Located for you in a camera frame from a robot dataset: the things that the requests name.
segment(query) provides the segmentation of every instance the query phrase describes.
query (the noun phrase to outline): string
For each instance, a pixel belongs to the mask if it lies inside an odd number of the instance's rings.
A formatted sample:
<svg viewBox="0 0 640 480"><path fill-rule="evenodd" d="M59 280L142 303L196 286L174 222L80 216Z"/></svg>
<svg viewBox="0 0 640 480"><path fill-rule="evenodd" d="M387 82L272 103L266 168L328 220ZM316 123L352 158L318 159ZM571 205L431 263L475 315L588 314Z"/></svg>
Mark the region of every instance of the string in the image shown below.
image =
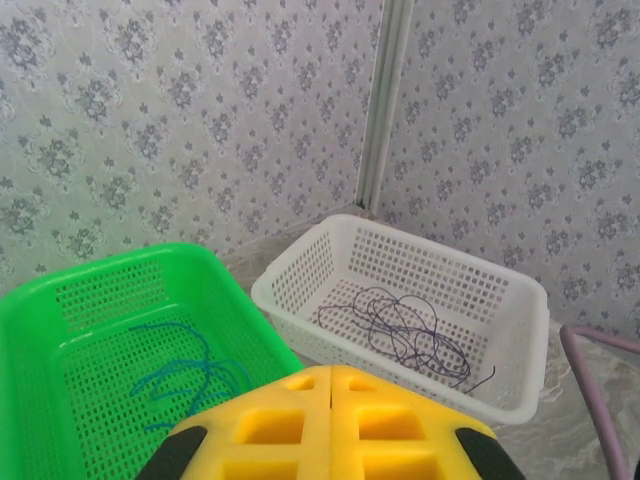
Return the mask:
<svg viewBox="0 0 640 480"><path fill-rule="evenodd" d="M179 358L176 360L172 360L160 367L155 372L150 373L149 375L145 375L140 380L138 380L133 388L129 391L129 396L133 397L141 393L145 387L150 384L153 384L153 388L151 389L150 397L153 401L160 400L162 398L177 396L177 395L194 395L193 399L189 405L189 409L187 410L186 417L190 417L195 415L200 406L202 404L206 404L209 400L214 398L233 398L241 395L243 391L248 391L253 389L253 385L251 383L251 379L249 377L249 373L247 370L237 361L233 359L224 359L218 361L212 361L210 359L211 349L209 348L209 344L206 339L195 329L192 327L177 323L177 322L166 322L166 323L155 323L155 324L144 324L137 325L135 327L131 327L130 331L136 330L151 330L156 328L181 328L186 330L194 337L196 337L202 345L204 346L204 355L201 360L194 359L184 359ZM240 372L241 376L245 381L245 385L247 389L244 390L240 384L240 381L234 374L231 368L228 368L225 365L229 365L229 367L233 367L235 370ZM189 369L198 369L204 373L204 382L200 386L200 388L195 391L185 388L179 390L168 391L164 393L159 393L159 390L164 383L164 381L175 374L182 373ZM207 389L211 386L212 380L218 380L226 387L223 391L213 392L210 394L206 394ZM175 425L171 423L156 423L153 425L147 425L144 427L145 430L153 430L158 428L173 428Z"/></svg>
<svg viewBox="0 0 640 480"><path fill-rule="evenodd" d="M363 295L372 291L378 291L382 296L373 297L368 301L362 300ZM421 302L431 310L430 324L415 308L403 303L407 299ZM440 318L433 304L423 297L396 297L382 287L365 288L356 293L351 304L319 307L317 322L320 328L325 328L322 313L330 309L341 309L350 313L351 323L366 332L368 347L404 367L423 375L435 374L449 379L449 386L454 389L471 377L472 369L464 348L455 338L438 331ZM495 374L494 366L490 375L463 393L471 393L491 380Z"/></svg>

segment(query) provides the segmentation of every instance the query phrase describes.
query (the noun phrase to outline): floral wallpaper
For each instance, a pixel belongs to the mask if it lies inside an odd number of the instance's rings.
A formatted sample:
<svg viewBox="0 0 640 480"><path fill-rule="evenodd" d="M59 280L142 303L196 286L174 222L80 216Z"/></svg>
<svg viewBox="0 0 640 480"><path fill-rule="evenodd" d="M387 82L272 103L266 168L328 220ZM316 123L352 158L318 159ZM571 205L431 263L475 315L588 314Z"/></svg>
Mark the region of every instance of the floral wallpaper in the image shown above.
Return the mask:
<svg viewBox="0 0 640 480"><path fill-rule="evenodd" d="M417 0L384 220L640 338L640 4Z"/></svg>
<svg viewBox="0 0 640 480"><path fill-rule="evenodd" d="M354 201L382 0L0 0L0 294Z"/></svg>

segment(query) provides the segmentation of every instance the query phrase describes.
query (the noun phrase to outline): yellow foam object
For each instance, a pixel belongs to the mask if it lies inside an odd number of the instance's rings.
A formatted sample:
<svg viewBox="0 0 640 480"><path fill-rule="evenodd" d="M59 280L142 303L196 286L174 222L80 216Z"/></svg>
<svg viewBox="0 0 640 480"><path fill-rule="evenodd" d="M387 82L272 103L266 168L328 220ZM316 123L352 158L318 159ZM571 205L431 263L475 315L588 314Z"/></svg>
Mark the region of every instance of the yellow foam object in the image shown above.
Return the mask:
<svg viewBox="0 0 640 480"><path fill-rule="evenodd" d="M183 480L475 480L456 438L483 423L346 366L312 367L190 417Z"/></svg>

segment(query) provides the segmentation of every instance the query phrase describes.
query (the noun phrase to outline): basket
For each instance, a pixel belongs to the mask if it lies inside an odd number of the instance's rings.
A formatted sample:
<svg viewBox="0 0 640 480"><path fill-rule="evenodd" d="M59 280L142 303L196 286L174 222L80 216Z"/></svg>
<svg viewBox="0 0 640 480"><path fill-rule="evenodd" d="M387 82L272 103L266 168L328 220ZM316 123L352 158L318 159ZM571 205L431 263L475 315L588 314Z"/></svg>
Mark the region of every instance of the basket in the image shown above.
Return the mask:
<svg viewBox="0 0 640 480"><path fill-rule="evenodd" d="M438 332L464 351L468 378L460 384L403 366L386 354L393 347L388 335L358 327L349 309L323 309L352 304L371 287L430 302ZM365 300L380 292L366 291ZM549 311L546 292L525 275L372 221L335 215L269 265L251 295L287 344L311 360L358 367L487 422L519 424L535 414ZM434 325L434 310L425 302L406 302ZM400 318L391 312L385 321ZM425 350L433 348L432 339L422 341Z"/></svg>
<svg viewBox="0 0 640 480"><path fill-rule="evenodd" d="M135 382L177 358L239 362L241 393L302 368L208 250L167 244L23 285L0 300L0 471L5 479L131 479L178 423L193 395L130 396ZM197 369L166 390L197 388ZM224 388L212 380L212 388ZM206 410L224 398L212 398Z"/></svg>

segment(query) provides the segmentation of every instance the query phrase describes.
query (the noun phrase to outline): blue string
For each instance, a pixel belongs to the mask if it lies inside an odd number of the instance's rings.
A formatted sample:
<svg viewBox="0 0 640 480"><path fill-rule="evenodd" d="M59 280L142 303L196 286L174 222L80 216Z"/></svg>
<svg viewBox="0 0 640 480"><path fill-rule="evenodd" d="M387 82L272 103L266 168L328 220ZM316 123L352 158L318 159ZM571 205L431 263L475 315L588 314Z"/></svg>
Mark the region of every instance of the blue string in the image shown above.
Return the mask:
<svg viewBox="0 0 640 480"><path fill-rule="evenodd" d="M211 349L209 348L209 344L207 343L206 339L198 331L196 331L195 329L191 328L188 325L184 325L182 323L177 323L177 322L166 322L166 323L137 325L135 327L131 327L129 330L131 331L150 330L150 329L164 328L164 327L182 328L183 330L186 330L189 333L191 333L193 336L197 337L204 345L203 359L191 360L191 359L181 358L177 360L172 360L166 365L164 365L163 367L156 370L155 372L150 373L149 375L146 375L142 377L140 380L138 380L134 384L131 391L129 392L129 396L133 397L135 395L138 395L140 392L142 392L142 390L144 390L144 388L147 385L151 383L153 383L153 388L150 394L152 400L160 400L162 398L172 397L176 395L191 395L193 394L192 389L182 389L182 390L175 390L175 391L169 391L164 393L159 393L158 390L160 389L164 381L169 376L177 374L187 369L197 368L204 372L205 380L202 386L196 392L193 400L191 401L191 405L189 406L189 409L187 411L187 417L190 417L198 413L199 407L205 404L206 402L208 402L209 400L212 400L214 398L220 398L220 397L233 398L243 393L243 389L240 385L238 378L236 378L236 376L233 374L233 371L231 369L224 367L223 364L231 364L232 366L234 366L244 377L244 380L246 381L246 385L247 385L247 390L253 389L253 385L251 383L249 373L239 362L233 359L211 361L209 358L211 354ZM211 393L209 395L205 395L207 388L209 388L209 386L211 385L212 379L216 379L222 382L224 385L227 386L229 391L219 391L219 392ZM175 425L170 423L156 423L153 425L147 425L144 427L144 429L148 431L148 430L154 430L158 428L173 428L174 426Z"/></svg>

